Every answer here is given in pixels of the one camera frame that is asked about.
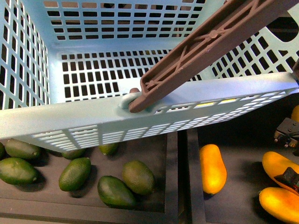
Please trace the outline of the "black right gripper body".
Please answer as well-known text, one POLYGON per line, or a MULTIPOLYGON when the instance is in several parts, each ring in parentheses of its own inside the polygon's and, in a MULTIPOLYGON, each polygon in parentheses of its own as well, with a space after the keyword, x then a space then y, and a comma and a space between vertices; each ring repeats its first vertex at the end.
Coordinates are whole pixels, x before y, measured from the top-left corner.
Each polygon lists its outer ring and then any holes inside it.
POLYGON ((283 142, 285 147, 299 145, 299 123, 291 118, 285 118, 274 132, 274 141, 283 142))

